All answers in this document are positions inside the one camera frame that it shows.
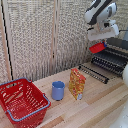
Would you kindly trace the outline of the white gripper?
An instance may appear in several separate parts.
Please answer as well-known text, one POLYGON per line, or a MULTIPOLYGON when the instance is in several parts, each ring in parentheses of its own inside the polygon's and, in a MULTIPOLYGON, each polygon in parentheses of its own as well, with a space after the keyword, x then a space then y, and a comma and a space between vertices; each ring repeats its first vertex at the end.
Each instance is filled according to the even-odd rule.
POLYGON ((102 40, 110 37, 115 37, 119 34, 119 29, 116 24, 99 23, 87 30, 87 36, 90 41, 102 40))

